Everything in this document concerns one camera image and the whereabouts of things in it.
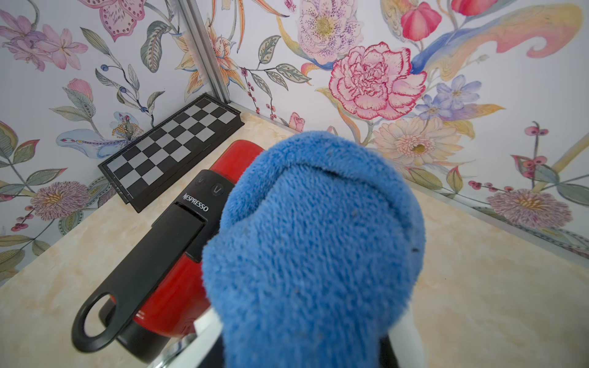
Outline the blue microfibre cloth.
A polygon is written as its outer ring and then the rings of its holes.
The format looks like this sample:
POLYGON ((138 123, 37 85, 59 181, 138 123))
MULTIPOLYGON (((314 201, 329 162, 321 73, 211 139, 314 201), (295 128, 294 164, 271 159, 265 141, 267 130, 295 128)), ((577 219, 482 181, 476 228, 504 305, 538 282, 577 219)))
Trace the blue microfibre cloth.
POLYGON ((409 306, 426 234, 376 153, 328 132, 260 154, 202 252, 227 367, 376 367, 409 306))

